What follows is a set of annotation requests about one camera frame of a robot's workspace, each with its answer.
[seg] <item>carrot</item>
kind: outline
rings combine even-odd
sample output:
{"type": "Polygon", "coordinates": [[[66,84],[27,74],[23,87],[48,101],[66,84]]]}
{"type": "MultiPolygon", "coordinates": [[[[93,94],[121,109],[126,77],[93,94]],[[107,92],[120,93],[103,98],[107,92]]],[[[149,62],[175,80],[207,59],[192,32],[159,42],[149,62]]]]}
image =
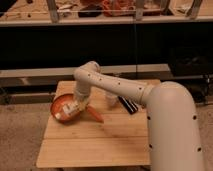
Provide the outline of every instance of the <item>carrot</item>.
{"type": "Polygon", "coordinates": [[[101,114],[98,113],[92,106],[87,106],[86,111],[90,113],[98,122],[104,122],[104,119],[101,117],[101,114]]]}

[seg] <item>concrete floor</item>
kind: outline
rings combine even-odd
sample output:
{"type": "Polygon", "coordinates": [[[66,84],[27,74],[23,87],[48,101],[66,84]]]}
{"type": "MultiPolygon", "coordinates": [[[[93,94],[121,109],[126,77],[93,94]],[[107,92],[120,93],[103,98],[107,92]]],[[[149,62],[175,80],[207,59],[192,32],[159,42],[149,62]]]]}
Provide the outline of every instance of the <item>concrete floor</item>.
{"type": "MultiPolygon", "coordinates": [[[[0,171],[38,171],[36,160],[49,116],[50,103],[0,106],[0,171]]],[[[198,107],[206,171],[213,170],[213,105],[198,107]]],[[[65,170],[141,170],[110,167],[65,170]]]]}

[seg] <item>tabletop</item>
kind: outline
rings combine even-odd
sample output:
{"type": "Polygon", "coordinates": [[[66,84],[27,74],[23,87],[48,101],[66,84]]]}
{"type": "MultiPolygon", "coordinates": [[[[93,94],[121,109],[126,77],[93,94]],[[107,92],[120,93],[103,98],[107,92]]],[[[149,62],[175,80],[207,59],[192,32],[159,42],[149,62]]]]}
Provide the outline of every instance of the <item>tabletop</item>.
{"type": "MultiPolygon", "coordinates": [[[[143,80],[158,84],[159,80],[143,80]]],[[[58,83],[56,96],[72,93],[75,81],[58,83]]],[[[103,117],[95,121],[88,113],[68,124],[51,115],[37,159],[38,168],[149,165],[146,110],[130,115],[117,103],[109,108],[105,91],[92,88],[90,105],[103,117]]]]}

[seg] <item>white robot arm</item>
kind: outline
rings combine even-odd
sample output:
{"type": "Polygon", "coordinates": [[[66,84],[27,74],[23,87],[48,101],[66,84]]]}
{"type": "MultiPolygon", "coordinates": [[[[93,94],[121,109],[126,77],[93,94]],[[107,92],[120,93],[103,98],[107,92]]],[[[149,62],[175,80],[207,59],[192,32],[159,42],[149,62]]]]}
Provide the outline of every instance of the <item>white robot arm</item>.
{"type": "Polygon", "coordinates": [[[74,96],[84,101],[91,86],[128,98],[147,108],[152,171],[204,171],[196,107],[182,85],[157,86],[100,74],[96,62],[75,70],[74,96]]]}

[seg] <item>black dot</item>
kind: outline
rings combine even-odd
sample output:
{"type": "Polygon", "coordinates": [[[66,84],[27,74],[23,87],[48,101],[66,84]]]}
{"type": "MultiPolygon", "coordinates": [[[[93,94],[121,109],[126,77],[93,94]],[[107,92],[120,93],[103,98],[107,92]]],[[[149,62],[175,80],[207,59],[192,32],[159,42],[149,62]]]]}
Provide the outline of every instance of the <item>black dot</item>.
{"type": "Polygon", "coordinates": [[[200,152],[201,150],[202,150],[201,147],[199,147],[199,148],[197,149],[198,152],[200,152]]]}

